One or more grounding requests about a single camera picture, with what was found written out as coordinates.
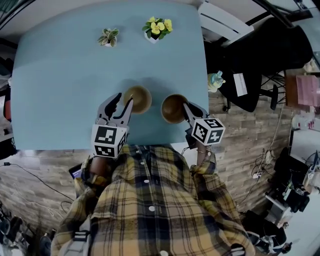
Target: pink box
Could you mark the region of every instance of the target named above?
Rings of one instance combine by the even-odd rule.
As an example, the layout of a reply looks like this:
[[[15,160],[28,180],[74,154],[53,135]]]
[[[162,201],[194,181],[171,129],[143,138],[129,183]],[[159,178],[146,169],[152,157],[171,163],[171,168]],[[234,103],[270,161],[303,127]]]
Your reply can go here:
[[[320,106],[319,79],[314,75],[297,75],[298,103],[306,106]]]

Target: black and white marker cube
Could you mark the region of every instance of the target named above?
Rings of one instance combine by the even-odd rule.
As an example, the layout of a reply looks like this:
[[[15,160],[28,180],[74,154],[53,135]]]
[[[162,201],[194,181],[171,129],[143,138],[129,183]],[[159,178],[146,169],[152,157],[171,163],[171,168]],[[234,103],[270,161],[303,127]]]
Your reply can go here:
[[[205,146],[219,144],[225,130],[225,126],[217,118],[196,119],[192,137]]]
[[[117,158],[126,141],[126,128],[98,124],[92,127],[91,145],[96,156]]]

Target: yellow flower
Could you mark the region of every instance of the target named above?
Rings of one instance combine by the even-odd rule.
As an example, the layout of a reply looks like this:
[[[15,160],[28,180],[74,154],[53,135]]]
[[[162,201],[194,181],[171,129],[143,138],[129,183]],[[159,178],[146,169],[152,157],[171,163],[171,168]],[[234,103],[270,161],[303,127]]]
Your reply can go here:
[[[159,19],[155,17],[151,17],[147,22],[157,22]]]
[[[164,30],[164,29],[165,29],[165,25],[162,22],[158,22],[157,25],[155,22],[151,23],[151,32],[155,35],[160,34],[160,30]]]
[[[173,30],[171,19],[165,19],[165,20],[164,20],[164,25],[165,25],[166,29],[167,29],[169,32],[171,32],[171,31]]]

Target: yellow plaid shirt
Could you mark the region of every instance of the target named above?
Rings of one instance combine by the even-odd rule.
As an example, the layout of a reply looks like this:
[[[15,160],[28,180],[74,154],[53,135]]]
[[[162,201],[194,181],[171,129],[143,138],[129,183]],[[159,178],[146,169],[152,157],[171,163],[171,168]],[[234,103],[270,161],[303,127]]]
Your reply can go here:
[[[87,163],[75,180],[77,199],[52,241],[53,256],[89,214],[90,255],[231,256],[235,245],[255,255],[209,147],[191,169],[167,146],[125,145],[109,179],[88,173]]]

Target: power strip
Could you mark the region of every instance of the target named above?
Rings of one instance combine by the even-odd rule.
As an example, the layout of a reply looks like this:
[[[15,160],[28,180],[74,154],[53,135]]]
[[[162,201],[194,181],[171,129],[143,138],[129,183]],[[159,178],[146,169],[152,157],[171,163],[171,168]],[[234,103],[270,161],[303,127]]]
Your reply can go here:
[[[252,178],[253,179],[260,179],[262,172],[256,172],[253,174]]]

